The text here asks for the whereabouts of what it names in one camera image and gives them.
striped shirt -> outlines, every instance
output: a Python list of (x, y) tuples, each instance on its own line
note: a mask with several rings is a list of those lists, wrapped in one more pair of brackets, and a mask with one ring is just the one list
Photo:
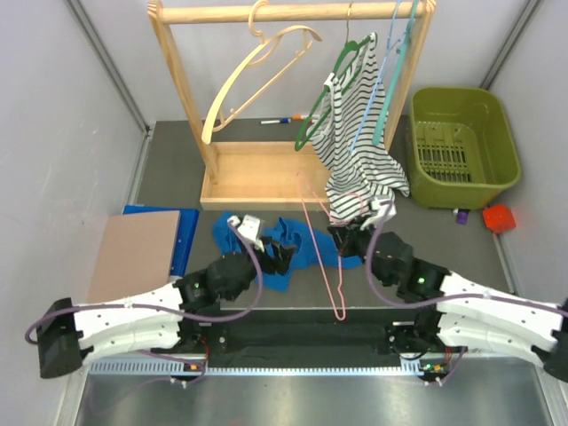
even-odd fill
[(378, 146), (373, 145), (373, 133), (384, 103), (381, 84), (361, 129), (357, 144), (350, 153), (351, 143), (363, 120), (371, 97), (379, 64), (375, 51), (377, 36), (359, 50), (342, 76), (333, 73), (325, 81), (329, 93), (321, 103), (321, 112), (331, 107), (331, 114), (311, 138), (321, 162), (331, 172), (326, 185), (331, 217), (334, 221), (349, 221), (369, 213), (368, 202), (375, 196), (394, 201), (393, 189), (406, 197), (410, 194), (406, 174), (400, 164), (384, 148), (383, 135)]

green basket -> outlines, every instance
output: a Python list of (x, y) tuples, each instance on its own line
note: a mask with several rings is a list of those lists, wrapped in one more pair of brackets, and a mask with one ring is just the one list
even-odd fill
[(501, 102), (473, 88), (427, 87), (411, 102), (406, 164), (425, 207), (482, 209), (520, 178)]

hanger hook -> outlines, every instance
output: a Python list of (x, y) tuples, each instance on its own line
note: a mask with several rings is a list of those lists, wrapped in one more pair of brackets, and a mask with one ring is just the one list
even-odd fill
[(268, 0), (258, 0), (250, 8), (250, 13), (248, 14), (249, 15), (248, 30), (250, 31), (250, 34), (252, 34), (253, 36), (260, 37), (260, 43), (264, 43), (264, 33), (260, 29), (255, 29), (255, 26), (253, 25), (254, 23), (253, 19), (255, 18), (256, 10), (258, 10), (258, 8), (263, 4), (270, 4), (270, 3), (268, 2)]
[(351, 17), (351, 8), (353, 7), (353, 2), (349, 3), (349, 8), (347, 9), (347, 20), (345, 21), (345, 25), (347, 27), (347, 33), (345, 34), (345, 44), (349, 42), (349, 18)]

brown cardboard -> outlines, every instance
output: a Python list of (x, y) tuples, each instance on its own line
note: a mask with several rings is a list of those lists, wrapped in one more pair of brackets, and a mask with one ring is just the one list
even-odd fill
[(110, 217), (87, 303), (109, 302), (167, 284), (178, 222), (179, 211)]

clothing rack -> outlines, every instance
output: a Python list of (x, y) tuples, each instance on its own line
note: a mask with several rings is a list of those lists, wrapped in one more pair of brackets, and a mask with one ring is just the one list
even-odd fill
[[(159, 0), (148, 4), (148, 15), (177, 93), (187, 115), (193, 137), (199, 147), (206, 170), (201, 189), (204, 209), (301, 210), (297, 191), (297, 175), (314, 189), (304, 194), (308, 209), (319, 209), (327, 203), (325, 185), (329, 173), (313, 149), (306, 145), (300, 152), (294, 142), (222, 142), (205, 145), (201, 140), (201, 112), (192, 93), (187, 72), (182, 64), (170, 25), (199, 23), (247, 22), (252, 6), (207, 6), (164, 8)], [(280, 4), (263, 5), (255, 13), (256, 22), (311, 20), (389, 20), (396, 8), (388, 3), (345, 4)], [(410, 16), (412, 2), (398, 8), (397, 19)], [(392, 139), (406, 101), (410, 83), (422, 46), (436, 9), (435, 0), (422, 0), (416, 10), (417, 21), (410, 35), (397, 88), (390, 103), (389, 118), (384, 128), (384, 144)]]

